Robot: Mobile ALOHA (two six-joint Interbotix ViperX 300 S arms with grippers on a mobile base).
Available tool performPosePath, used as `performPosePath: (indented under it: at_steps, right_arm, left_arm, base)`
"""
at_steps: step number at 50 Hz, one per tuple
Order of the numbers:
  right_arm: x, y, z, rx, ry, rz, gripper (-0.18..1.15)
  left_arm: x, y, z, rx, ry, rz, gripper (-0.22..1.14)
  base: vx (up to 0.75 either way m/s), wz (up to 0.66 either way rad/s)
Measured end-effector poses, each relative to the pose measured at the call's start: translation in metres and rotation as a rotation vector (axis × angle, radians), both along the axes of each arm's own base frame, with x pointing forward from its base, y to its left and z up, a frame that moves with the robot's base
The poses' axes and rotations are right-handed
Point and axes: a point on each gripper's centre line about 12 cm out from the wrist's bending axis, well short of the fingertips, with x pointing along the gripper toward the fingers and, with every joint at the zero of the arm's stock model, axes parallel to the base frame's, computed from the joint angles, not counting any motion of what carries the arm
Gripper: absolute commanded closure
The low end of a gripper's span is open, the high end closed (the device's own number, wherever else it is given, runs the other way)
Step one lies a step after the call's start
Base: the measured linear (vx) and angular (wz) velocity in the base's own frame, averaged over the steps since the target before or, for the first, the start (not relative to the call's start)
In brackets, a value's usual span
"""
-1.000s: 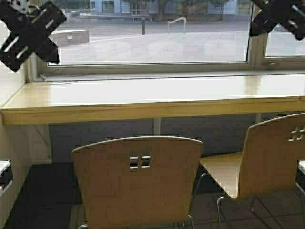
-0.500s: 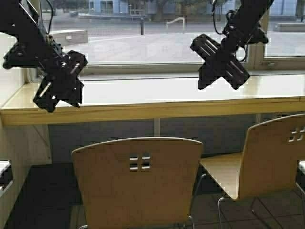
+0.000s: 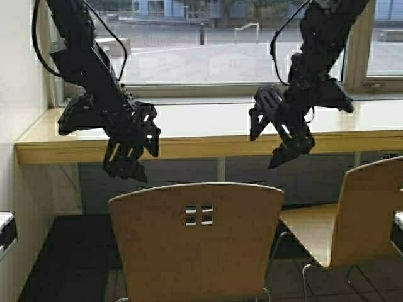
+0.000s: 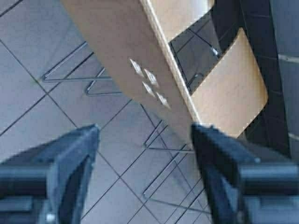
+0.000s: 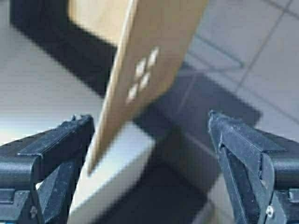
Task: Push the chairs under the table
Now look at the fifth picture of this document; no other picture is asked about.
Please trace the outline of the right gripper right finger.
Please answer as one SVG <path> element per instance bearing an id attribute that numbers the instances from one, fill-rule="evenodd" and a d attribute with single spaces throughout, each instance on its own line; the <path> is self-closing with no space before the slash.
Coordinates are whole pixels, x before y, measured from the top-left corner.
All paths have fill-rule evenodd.
<path id="1" fill-rule="evenodd" d="M 271 154 L 286 149 L 241 119 L 209 112 L 208 133 L 218 156 L 237 224 L 264 224 L 275 187 Z"/>

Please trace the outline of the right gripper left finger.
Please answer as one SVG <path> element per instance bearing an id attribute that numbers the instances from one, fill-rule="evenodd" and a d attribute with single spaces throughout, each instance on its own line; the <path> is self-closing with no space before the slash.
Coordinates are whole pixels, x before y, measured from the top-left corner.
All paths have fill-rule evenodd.
<path id="1" fill-rule="evenodd" d="M 36 210 L 44 224 L 65 224 L 70 213 L 87 150 L 94 135 L 91 115 L 64 121 L 59 126 L 30 137 L 18 157 L 34 160 Z"/>

